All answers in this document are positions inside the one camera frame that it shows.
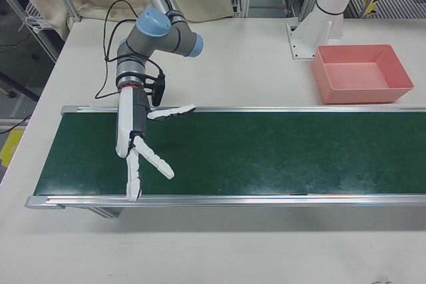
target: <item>white tabletop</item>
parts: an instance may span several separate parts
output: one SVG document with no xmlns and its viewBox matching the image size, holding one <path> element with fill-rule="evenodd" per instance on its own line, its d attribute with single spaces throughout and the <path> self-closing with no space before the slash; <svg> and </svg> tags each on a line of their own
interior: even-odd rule
<svg viewBox="0 0 426 284">
<path fill-rule="evenodd" d="M 163 105 L 321 105 L 310 62 L 291 59 L 287 22 L 193 25 L 200 57 L 153 56 L 166 73 Z M 93 98 L 105 72 L 101 36 L 101 21 L 74 25 L 0 186 L 0 283 L 424 282 L 422 208 L 126 209 L 116 220 L 25 209 L 62 106 L 116 105 L 116 96 Z M 342 43 L 391 44 L 415 85 L 394 105 L 426 106 L 425 39 L 425 20 L 356 20 L 345 21 Z"/>
</svg>

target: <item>robotic hand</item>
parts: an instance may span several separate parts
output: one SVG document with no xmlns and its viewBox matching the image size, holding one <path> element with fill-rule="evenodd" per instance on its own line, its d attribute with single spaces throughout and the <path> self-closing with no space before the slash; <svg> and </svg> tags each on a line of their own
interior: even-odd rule
<svg viewBox="0 0 426 284">
<path fill-rule="evenodd" d="M 130 35 L 118 47 L 116 85 L 120 91 L 116 126 L 116 152 L 126 158 L 128 182 L 126 198 L 136 201 L 140 196 L 139 154 L 168 179 L 172 168 L 145 143 L 146 119 L 164 120 L 192 112 L 194 105 L 169 110 L 152 111 L 158 106 L 165 88 L 165 76 L 159 69 L 157 78 L 145 73 L 145 64 L 155 50 L 185 57 L 198 56 L 203 47 L 202 37 L 193 33 L 174 0 L 150 0 L 155 8 L 145 9 L 136 20 Z"/>
</svg>

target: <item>blue joint cap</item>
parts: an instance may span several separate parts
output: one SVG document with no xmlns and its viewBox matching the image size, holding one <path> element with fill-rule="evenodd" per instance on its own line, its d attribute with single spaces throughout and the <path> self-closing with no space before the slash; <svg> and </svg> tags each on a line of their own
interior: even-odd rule
<svg viewBox="0 0 426 284">
<path fill-rule="evenodd" d="M 158 9 L 149 7 L 136 20 L 136 28 L 149 37 L 164 37 L 170 31 L 170 20 Z"/>
<path fill-rule="evenodd" d="M 202 40 L 202 37 L 197 33 L 197 40 L 195 42 L 195 46 L 187 57 L 197 57 L 201 53 L 203 47 L 204 41 Z"/>
</svg>

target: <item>conveyor belt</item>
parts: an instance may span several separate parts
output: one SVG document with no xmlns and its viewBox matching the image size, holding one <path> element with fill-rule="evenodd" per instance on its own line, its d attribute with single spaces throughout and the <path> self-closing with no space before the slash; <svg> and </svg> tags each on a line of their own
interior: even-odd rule
<svg viewBox="0 0 426 284">
<path fill-rule="evenodd" d="M 35 196 L 124 196 L 114 113 L 64 114 Z M 199 112 L 149 122 L 144 195 L 426 194 L 426 113 Z"/>
<path fill-rule="evenodd" d="M 349 13 L 358 18 L 357 12 L 363 7 L 362 0 L 351 0 Z M 426 18 L 426 0 L 379 0 L 375 8 L 376 14 L 370 14 L 370 19 L 416 19 Z"/>
</svg>

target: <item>pink tray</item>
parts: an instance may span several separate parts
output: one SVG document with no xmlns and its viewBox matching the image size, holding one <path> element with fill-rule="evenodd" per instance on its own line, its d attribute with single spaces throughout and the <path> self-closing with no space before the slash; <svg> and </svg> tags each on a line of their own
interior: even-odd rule
<svg viewBox="0 0 426 284">
<path fill-rule="evenodd" d="M 390 45 L 318 46 L 312 70 L 327 104 L 394 102 L 413 88 Z"/>
</svg>

